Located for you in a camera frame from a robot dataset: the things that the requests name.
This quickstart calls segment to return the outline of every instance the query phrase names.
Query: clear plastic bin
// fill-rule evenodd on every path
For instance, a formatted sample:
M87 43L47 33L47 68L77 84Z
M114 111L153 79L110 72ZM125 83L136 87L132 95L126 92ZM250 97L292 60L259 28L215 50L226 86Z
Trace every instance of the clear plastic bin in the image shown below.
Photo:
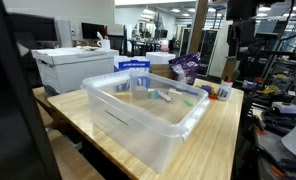
M87 78L82 88L94 124L158 173L209 104L202 89L138 70Z

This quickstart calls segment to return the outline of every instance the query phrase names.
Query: desk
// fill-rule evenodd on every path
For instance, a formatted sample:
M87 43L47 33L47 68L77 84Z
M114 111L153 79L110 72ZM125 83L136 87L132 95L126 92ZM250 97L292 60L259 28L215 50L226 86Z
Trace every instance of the desk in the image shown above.
M218 84L196 80L196 86ZM50 97L60 112L88 141L132 179L230 179L243 91L233 89L228 101L212 100L163 174L157 174L93 125L86 91Z
M37 100L37 102L40 103L40 105L48 112L51 112L51 106L48 103L47 99L50 97L46 92L44 87L39 87L32 89L32 92L34 93L34 96Z
M157 46L160 46L160 43L158 42L141 42L141 41L138 41L138 40L132 40L132 39L128 39L128 41L131 43L131 53L132 55L134 56L134 47L136 45L138 45L137 43L141 43L140 46L144 46L144 50L143 50L143 54L141 54L141 56L145 56L145 52L146 52L146 45L148 44L149 45L149 51L152 51L152 45L154 46L154 51L157 51Z
M44 110L43 107L39 105L39 103L37 103L37 107L38 107L42 122L44 123L44 126L46 128L50 127L53 122L52 117L50 117L50 115Z

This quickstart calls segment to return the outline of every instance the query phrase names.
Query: wooden tabletop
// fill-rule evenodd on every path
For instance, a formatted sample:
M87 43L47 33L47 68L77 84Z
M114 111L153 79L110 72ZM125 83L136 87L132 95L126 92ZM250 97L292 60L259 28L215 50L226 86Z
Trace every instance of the wooden tabletop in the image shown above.
M35 98L37 101L45 108L50 108L50 104L48 102L48 98L50 97L46 92L44 87L34 88L32 89L32 92L34 93Z
M63 180L104 179L58 130L49 131L48 137Z
M196 80L195 86L218 84ZM86 91L48 99L83 136L133 179L230 179L243 91L233 89L228 101L211 100L163 174L158 174L93 125Z
M40 112L40 116L41 116L41 119L42 119L42 121L44 123L44 126L45 127L50 127L52 122L53 122L52 117L44 110L43 107L41 107L39 105L39 103L37 103L37 107L38 107L38 110Z

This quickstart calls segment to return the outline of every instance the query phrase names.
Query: white box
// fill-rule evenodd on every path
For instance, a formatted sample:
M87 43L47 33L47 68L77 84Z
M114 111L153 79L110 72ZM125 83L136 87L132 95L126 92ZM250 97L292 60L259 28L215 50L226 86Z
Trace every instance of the white box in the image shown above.
M134 96L142 79L147 83L141 91L167 94L172 88L182 93L181 99L167 102L149 99L148 93ZM117 98L118 86L124 87L122 99ZM82 88L88 92L94 125L158 173L166 170L209 104L208 93L200 88L138 70L87 78Z
M129 69L137 69L144 72L149 72L150 61L145 56L115 56L114 57L114 71L124 71Z
M86 51L78 48L32 50L42 83L51 95L80 89L85 78L114 72L116 50Z
M169 54L166 52L147 52L146 58L150 61L150 64L169 64L169 60L175 59L175 54Z

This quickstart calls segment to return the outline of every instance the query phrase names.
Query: plastic bag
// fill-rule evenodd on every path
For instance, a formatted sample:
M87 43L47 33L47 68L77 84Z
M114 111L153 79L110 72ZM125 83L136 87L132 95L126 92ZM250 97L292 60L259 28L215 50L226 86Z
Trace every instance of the plastic bag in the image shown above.
M193 85L200 63L200 53L188 54L169 61L172 69L178 74L177 81Z

